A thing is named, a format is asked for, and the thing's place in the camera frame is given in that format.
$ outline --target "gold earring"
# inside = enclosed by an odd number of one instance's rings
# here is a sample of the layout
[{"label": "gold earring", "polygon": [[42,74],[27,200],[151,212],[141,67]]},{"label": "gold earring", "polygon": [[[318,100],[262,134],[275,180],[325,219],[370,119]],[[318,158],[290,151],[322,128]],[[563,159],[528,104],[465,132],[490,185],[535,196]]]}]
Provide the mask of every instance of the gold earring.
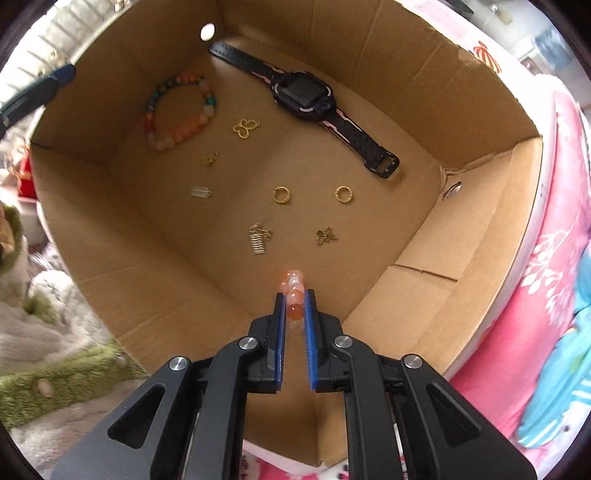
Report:
[{"label": "gold earring", "polygon": [[[348,195],[345,198],[341,198],[341,192],[347,192]],[[345,185],[341,185],[335,190],[335,197],[340,203],[349,203],[351,200],[353,200],[353,190]]]},{"label": "gold earring", "polygon": [[[285,198],[280,199],[280,193],[285,193]],[[276,203],[285,205],[286,203],[289,203],[291,199],[291,192],[288,188],[285,187],[275,187],[275,190],[273,191],[273,198],[275,199]]]}]

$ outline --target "gold butterfly charm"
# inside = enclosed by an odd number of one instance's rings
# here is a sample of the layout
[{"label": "gold butterfly charm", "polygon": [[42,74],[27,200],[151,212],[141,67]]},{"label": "gold butterfly charm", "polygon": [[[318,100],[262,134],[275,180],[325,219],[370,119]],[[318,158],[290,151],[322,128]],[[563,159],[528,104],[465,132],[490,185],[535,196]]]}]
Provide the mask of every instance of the gold butterfly charm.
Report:
[{"label": "gold butterfly charm", "polygon": [[329,242],[331,240],[337,240],[334,233],[332,232],[332,228],[328,227],[326,230],[317,230],[316,231],[316,243],[318,245],[322,245],[324,242]]},{"label": "gold butterfly charm", "polygon": [[246,120],[246,118],[242,118],[236,125],[234,125],[233,130],[240,138],[246,140],[251,136],[251,130],[254,130],[260,126],[261,124],[256,120]]}]

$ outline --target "butterfly charm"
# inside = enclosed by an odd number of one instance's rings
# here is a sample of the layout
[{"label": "butterfly charm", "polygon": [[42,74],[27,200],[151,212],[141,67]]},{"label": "butterfly charm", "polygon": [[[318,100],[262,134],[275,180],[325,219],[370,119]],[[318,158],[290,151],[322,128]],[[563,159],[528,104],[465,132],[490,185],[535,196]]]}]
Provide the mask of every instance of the butterfly charm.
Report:
[{"label": "butterfly charm", "polygon": [[331,240],[337,240],[334,233],[332,232],[332,228],[328,227],[326,230],[317,230],[316,231],[316,243],[318,245],[322,245],[324,242],[329,242]]}]

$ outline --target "fuzzy green mat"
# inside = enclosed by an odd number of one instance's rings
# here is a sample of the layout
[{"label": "fuzzy green mat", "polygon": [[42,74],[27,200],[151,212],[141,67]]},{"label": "fuzzy green mat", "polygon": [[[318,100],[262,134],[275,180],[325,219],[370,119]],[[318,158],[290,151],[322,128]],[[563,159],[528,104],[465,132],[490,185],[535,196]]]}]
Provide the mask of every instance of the fuzzy green mat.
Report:
[{"label": "fuzzy green mat", "polygon": [[[146,378],[145,371],[128,356],[127,366],[117,366],[117,353],[122,351],[113,341],[38,371],[0,377],[0,419],[4,426],[12,429],[24,425],[46,413],[107,395],[119,382]],[[45,398],[37,388],[42,378],[53,386],[51,398]]]},{"label": "fuzzy green mat", "polygon": [[4,205],[4,215],[12,227],[12,234],[14,236],[14,252],[10,252],[9,254],[2,256],[2,261],[0,262],[0,275],[4,275],[5,273],[12,270],[14,265],[17,263],[18,257],[22,250],[23,230],[21,216],[18,213],[17,208]]}]

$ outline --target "beaded bracelet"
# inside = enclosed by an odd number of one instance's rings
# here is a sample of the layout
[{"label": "beaded bracelet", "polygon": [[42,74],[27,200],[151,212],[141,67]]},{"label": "beaded bracelet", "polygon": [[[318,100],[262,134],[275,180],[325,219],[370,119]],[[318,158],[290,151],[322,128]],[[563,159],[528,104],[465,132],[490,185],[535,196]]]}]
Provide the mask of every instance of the beaded bracelet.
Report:
[{"label": "beaded bracelet", "polygon": [[[203,100],[205,101],[203,110],[199,112],[197,117],[190,119],[185,125],[165,135],[161,139],[157,139],[156,128],[154,127],[154,111],[156,110],[158,101],[170,89],[180,85],[189,84],[197,85],[201,89]],[[163,84],[159,85],[146,103],[144,127],[147,133],[148,146],[152,150],[163,152],[166,149],[174,148],[179,143],[192,137],[209,122],[211,117],[214,116],[216,104],[217,100],[212,93],[212,88],[205,78],[191,74],[184,74],[167,79]]]}]

